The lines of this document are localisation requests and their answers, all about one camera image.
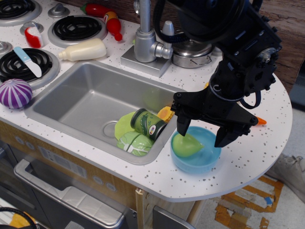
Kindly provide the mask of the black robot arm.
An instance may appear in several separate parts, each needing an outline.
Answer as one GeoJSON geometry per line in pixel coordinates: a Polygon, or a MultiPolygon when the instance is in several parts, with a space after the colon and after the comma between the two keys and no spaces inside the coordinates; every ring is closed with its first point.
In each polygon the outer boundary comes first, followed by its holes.
{"type": "Polygon", "coordinates": [[[207,88],[198,92],[178,92],[171,109],[177,116],[177,131],[185,135],[192,120],[217,125],[215,147],[224,147],[250,133],[258,119],[244,98],[275,82],[281,39],[268,18],[259,14],[260,0],[173,0],[178,10],[182,34],[166,35],[160,30],[165,1],[156,2],[153,24],[157,35],[168,43],[192,39],[210,43],[223,52],[207,88]]]}

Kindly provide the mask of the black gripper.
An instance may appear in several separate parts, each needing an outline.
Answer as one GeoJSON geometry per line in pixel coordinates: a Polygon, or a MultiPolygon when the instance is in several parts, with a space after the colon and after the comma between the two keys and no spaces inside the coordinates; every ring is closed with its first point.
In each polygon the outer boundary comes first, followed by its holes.
{"type": "Polygon", "coordinates": [[[219,98],[210,87],[198,92],[175,93],[172,110],[177,115],[177,131],[182,136],[186,135],[191,120],[219,126],[215,147],[225,147],[239,136],[247,135],[258,123],[256,116],[237,101],[219,98]]]}

